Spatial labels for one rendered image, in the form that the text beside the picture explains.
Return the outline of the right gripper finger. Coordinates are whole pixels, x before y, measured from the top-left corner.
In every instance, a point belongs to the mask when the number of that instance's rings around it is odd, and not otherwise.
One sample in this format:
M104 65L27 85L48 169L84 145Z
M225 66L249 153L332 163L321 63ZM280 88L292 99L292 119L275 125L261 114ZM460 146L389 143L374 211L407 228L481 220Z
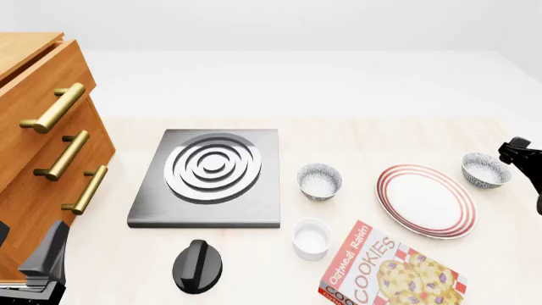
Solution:
M501 162L514 164L532 183L542 183L542 150L513 147L504 143L498 152Z

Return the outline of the round black stove knob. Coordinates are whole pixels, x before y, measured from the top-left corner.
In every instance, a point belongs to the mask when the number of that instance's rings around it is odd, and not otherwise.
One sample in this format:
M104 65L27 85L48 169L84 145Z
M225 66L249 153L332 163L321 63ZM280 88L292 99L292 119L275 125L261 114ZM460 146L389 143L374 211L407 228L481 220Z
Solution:
M204 240L193 240L174 261L174 283L186 294L202 294L212 289L223 271L223 261L216 248Z

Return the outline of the oatmeal raisin cookies box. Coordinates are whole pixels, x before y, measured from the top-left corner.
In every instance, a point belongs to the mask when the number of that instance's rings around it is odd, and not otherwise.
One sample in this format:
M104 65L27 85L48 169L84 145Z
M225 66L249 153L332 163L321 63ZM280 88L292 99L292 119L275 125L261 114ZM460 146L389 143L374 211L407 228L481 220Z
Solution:
M461 305L467 279L358 220L318 288L336 305Z

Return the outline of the wooden cabinet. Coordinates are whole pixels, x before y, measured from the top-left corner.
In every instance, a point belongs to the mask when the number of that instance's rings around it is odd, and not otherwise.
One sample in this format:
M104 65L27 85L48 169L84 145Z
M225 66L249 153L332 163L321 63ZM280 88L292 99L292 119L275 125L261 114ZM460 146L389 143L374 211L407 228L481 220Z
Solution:
M60 32L0 32L0 86L19 75L43 55L50 53L57 42L66 41L71 40L64 40ZM91 98L91 91L86 91L74 106L79 101Z

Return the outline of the medium wooden cabinet drawer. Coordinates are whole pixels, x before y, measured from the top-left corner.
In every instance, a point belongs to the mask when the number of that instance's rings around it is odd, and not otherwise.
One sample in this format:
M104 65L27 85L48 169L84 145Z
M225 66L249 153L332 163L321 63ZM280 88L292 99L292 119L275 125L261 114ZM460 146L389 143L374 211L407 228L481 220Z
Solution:
M62 136L74 136L81 130L88 131L90 138L59 180L62 180L62 178L75 171L83 172L85 170L97 169L100 165L108 164L115 152L115 148L108 133L104 129L92 100L86 98L72 107L68 112L68 116L53 127L49 132L52 134L49 140L19 174L29 169L33 174L34 169L47 169L51 167L69 145L68 142L62 141Z

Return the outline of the flat stove plate with rings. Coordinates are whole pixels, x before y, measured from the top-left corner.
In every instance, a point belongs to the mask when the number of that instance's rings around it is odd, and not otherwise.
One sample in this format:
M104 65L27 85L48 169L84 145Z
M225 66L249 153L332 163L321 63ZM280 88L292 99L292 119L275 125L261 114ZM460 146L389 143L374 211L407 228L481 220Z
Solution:
M276 129L167 129L130 228L279 228Z

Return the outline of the deep wooden cabinet drawer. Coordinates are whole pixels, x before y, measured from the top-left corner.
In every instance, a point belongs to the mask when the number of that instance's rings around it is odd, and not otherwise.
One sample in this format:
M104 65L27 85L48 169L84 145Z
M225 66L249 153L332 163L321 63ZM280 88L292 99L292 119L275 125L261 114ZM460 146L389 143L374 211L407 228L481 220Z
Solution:
M70 224L75 214L61 210L80 197L91 177L84 171L51 182L29 169L21 172L0 192L0 220L10 227L0 247L0 280L21 280L18 267L37 249L56 220Z

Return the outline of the shallow wooden cabinet drawer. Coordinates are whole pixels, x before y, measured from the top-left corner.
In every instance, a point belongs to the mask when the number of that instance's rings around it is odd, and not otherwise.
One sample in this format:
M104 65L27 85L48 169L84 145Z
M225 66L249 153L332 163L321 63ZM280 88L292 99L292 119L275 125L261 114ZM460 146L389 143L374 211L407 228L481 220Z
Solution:
M96 83L78 43L57 42L55 48L0 86L0 192L19 174L52 134L21 128L23 119L39 119L57 100L53 91Z

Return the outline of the small white ramekin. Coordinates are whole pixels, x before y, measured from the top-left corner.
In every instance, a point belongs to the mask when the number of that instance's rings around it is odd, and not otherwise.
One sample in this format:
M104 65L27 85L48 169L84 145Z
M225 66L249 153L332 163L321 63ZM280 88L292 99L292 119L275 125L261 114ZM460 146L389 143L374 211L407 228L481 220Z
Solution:
M305 261L324 258L331 243L331 230L320 219L306 218L296 223L292 246L296 255Z

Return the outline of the patterned bowl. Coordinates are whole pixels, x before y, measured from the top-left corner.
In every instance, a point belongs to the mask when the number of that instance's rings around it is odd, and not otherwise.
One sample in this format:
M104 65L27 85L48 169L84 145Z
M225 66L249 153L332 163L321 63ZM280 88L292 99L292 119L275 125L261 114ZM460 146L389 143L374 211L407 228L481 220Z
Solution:
M467 182L481 189L495 189L512 179L512 173L502 162L476 152L462 157L462 174Z
M337 169L321 163L306 164L301 167L296 179L302 194L318 202L334 197L343 182Z

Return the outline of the white plate with red rings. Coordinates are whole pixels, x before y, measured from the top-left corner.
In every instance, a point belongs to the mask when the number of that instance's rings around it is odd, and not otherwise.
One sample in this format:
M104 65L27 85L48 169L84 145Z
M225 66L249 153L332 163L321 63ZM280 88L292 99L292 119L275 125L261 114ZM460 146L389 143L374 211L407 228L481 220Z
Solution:
M451 240L476 228L479 211L467 189L448 175L419 164L396 164L379 175L376 197L383 210L421 236Z

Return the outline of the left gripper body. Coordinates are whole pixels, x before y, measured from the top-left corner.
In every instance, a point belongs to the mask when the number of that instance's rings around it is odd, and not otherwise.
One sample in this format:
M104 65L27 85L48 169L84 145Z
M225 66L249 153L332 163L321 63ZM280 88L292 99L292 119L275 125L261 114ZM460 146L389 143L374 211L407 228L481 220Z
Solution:
M0 305L59 305L66 279L0 280Z

